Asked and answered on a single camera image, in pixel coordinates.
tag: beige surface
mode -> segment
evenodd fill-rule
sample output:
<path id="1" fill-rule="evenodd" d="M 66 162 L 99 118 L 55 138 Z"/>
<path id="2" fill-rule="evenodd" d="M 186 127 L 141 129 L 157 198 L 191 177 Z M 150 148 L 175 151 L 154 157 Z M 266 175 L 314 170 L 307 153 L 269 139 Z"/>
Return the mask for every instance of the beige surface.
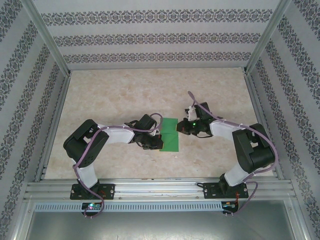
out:
<path id="1" fill-rule="evenodd" d="M 120 125 L 157 112 L 181 121 L 192 104 L 188 90 L 218 116 L 240 124 L 257 122 L 240 68 L 74 71 L 45 178 L 75 178 L 63 143 L 86 119 Z M 236 160 L 231 141 L 179 133 L 179 152 L 114 143 L 102 149 L 94 168 L 98 178 L 219 177 Z"/>

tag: green paper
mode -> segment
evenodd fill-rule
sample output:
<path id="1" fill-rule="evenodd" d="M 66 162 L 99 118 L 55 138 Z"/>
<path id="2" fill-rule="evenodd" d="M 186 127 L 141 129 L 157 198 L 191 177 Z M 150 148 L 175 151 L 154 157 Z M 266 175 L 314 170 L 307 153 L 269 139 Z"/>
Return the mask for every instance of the green paper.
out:
<path id="1" fill-rule="evenodd" d="M 179 135 L 177 132 L 177 118 L 164 118 L 160 130 L 163 148 L 160 152 L 179 152 Z"/>

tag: vented metal strip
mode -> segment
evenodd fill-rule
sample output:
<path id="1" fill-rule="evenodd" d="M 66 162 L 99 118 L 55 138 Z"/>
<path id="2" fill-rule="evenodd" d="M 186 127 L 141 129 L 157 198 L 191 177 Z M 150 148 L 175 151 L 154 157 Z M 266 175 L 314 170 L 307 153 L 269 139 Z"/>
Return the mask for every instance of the vented metal strip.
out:
<path id="1" fill-rule="evenodd" d="M 37 203 L 35 212 L 80 212 L 82 203 Z M 106 202 L 104 212 L 212 212 L 222 211 L 221 201 Z"/>

